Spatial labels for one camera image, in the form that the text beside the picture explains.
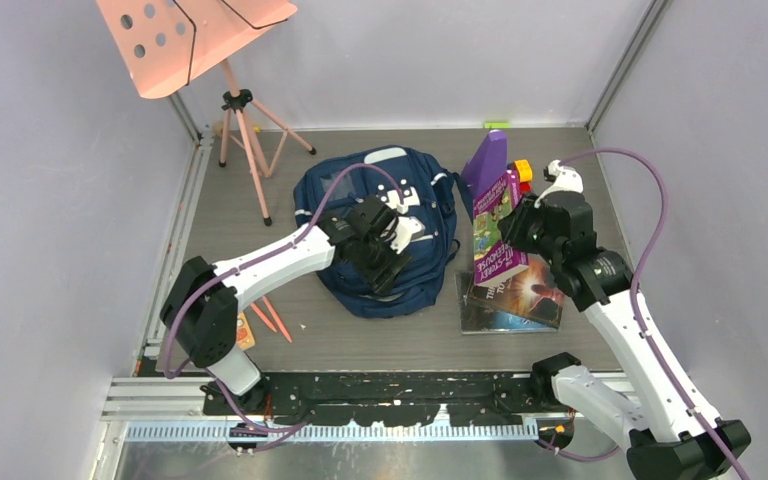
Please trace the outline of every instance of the table surface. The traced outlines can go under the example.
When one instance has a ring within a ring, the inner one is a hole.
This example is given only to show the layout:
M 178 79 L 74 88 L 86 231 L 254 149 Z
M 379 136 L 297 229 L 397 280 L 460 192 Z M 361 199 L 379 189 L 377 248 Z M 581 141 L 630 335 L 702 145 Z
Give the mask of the table surface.
M 314 162 L 397 144 L 431 153 L 444 167 L 460 171 L 485 133 L 480 129 L 305 132 L 303 137 L 318 150 L 316 157 L 288 139 L 275 174 L 263 181 L 274 220 L 271 227 L 263 225 L 242 149 L 230 142 L 228 166 L 219 168 L 217 139 L 185 258 L 201 255 L 208 262 L 233 258 L 294 231 L 292 189 Z M 583 128 L 512 129 L 507 134 L 509 159 L 527 158 L 539 177 L 551 160 L 592 148 Z M 279 138 L 278 133 L 260 134 L 267 158 Z M 625 254 L 596 158 L 578 162 L 576 169 L 594 209 L 600 245 Z M 542 178 L 535 179 L 537 191 L 546 185 Z M 310 274 L 268 295 L 292 334 L 293 344 L 272 333 L 247 310 L 257 341 L 248 350 L 252 360 L 264 371 L 494 371 L 529 370 L 538 360 L 568 351 L 591 370 L 619 369 L 605 341 L 569 300 L 557 332 L 462 335 L 454 277 L 460 270 L 471 270 L 472 227 L 462 205 L 457 213 L 456 238 L 465 248 L 449 264 L 436 305 L 401 318 L 361 319 L 352 316 Z M 173 359 L 180 362 L 183 351 L 177 344 L 175 347 Z

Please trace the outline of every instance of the blue backpack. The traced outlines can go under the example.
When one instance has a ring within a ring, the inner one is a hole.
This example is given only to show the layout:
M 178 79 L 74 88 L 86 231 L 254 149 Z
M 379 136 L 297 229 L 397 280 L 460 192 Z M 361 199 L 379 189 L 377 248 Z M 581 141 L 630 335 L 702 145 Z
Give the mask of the blue backpack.
M 433 156 L 407 147 L 388 146 L 325 160 L 308 170 L 293 189 L 296 224 L 309 222 L 331 181 L 349 165 L 361 162 L 381 167 L 403 183 L 404 189 L 416 189 L 420 205 L 411 206 L 406 215 L 419 219 L 425 233 L 407 247 L 412 259 L 386 297 L 375 295 L 348 263 L 331 265 L 317 275 L 334 297 L 358 317 L 390 318 L 434 305 L 443 288 L 446 264 L 455 257 L 460 242 L 454 238 L 455 178 Z M 380 185 L 386 190 L 393 189 L 383 175 L 370 168 L 353 170 L 340 183 L 326 210 L 341 214 L 358 200 L 378 192 Z

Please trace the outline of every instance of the orange pencil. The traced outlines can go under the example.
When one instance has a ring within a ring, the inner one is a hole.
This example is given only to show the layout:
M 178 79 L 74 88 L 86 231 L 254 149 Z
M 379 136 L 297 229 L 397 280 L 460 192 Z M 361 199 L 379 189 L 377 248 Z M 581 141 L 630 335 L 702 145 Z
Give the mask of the orange pencil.
M 278 324 L 278 328 L 281 330 L 281 334 L 284 335 L 284 338 L 286 338 L 288 342 L 293 343 L 293 337 L 290 336 L 290 332 L 287 331 L 287 327 L 284 326 L 284 322 L 281 321 L 281 317 L 278 316 L 278 312 L 272 308 L 272 302 L 266 298 L 266 295 L 263 296 L 263 303 L 266 304 L 266 308 L 272 315 L 272 319 L 275 320 L 275 323 Z
M 261 310 L 256 303 L 252 302 L 251 307 L 252 307 L 252 310 L 254 310 L 254 313 L 256 313 L 257 316 L 260 317 L 261 320 L 263 320 L 263 323 L 265 323 L 270 330 L 272 330 L 275 333 L 278 333 L 278 330 L 275 329 L 275 325 L 273 325 L 272 322 L 269 321 L 269 317 L 267 317 L 266 314 L 263 313 L 263 310 Z

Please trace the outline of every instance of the music stand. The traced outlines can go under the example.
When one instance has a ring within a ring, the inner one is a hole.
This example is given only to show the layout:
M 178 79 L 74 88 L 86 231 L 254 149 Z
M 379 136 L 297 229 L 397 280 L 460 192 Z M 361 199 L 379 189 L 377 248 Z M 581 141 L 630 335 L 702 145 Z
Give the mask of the music stand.
M 228 57 L 286 21 L 296 13 L 296 6 L 287 0 L 96 0 L 96 3 L 141 97 L 166 97 L 217 64 L 220 66 L 229 91 L 222 96 L 225 114 L 219 165 L 226 164 L 233 111 L 242 141 L 233 138 L 245 151 L 263 223 L 271 225 L 258 168 L 265 177 L 272 175 L 288 135 L 311 155 L 316 154 L 316 149 L 255 99 L 250 90 L 240 89 Z M 248 104 L 283 130 L 269 164 L 245 111 Z

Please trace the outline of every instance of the white wall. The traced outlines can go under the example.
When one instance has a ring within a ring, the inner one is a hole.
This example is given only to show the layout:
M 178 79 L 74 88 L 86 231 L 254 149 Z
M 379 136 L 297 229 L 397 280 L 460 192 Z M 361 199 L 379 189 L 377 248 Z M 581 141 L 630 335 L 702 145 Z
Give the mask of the white wall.
M 291 126 L 474 127 L 585 123 L 649 0 L 293 3 L 232 57 Z M 183 96 L 212 123 L 227 89 L 213 69 Z
M 0 0 L 0 480 L 86 478 L 189 143 L 94 2 Z
M 660 328 L 768 478 L 768 0 L 675 0 L 597 130 L 648 155 L 672 213 L 643 286 Z M 604 160 L 633 254 L 654 226 L 642 168 Z

